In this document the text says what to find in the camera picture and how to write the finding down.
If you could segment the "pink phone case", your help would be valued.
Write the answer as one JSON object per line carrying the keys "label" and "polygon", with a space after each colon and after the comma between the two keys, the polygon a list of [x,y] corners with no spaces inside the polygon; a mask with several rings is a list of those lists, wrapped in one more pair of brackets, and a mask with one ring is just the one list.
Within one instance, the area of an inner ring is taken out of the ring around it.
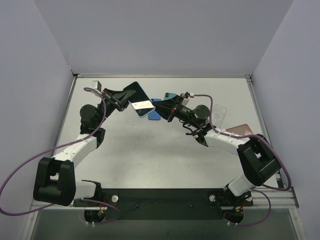
{"label": "pink phone case", "polygon": [[246,123],[228,128],[226,129],[226,132],[237,136],[247,136],[253,134],[253,131]]}

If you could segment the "clear phone case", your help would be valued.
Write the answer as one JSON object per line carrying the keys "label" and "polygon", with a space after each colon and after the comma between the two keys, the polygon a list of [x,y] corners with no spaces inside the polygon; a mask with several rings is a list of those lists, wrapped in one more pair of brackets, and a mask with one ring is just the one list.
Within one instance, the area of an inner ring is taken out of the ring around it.
{"label": "clear phone case", "polygon": [[212,110],[212,115],[211,115],[212,124],[215,127],[220,128],[223,124],[226,114],[227,114],[226,107],[219,104],[215,104]]}

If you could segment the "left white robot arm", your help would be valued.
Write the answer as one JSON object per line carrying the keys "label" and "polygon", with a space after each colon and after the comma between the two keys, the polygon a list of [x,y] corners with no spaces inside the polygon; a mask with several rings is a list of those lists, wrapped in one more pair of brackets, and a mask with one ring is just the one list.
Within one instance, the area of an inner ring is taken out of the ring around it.
{"label": "left white robot arm", "polygon": [[101,203],[103,194],[100,183],[81,180],[76,177],[75,169],[92,151],[104,141],[103,122],[114,110],[124,111],[134,90],[114,91],[94,89],[94,94],[101,98],[97,105],[86,104],[79,111],[80,134],[62,152],[43,157],[37,166],[33,198],[36,201],[68,206],[74,200],[85,199],[90,205]]}

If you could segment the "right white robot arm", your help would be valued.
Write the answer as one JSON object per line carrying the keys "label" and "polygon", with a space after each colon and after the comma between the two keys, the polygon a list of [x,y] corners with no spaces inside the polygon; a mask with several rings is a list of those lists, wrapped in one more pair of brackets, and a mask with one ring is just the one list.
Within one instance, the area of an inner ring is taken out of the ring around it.
{"label": "right white robot arm", "polygon": [[235,198],[254,187],[262,186],[280,168],[281,163],[263,135],[238,135],[213,125],[213,107],[203,104],[194,109],[183,105],[189,93],[154,102],[155,111],[165,120],[178,119],[189,135],[205,146],[213,147],[239,157],[243,173],[226,185],[226,191]]}

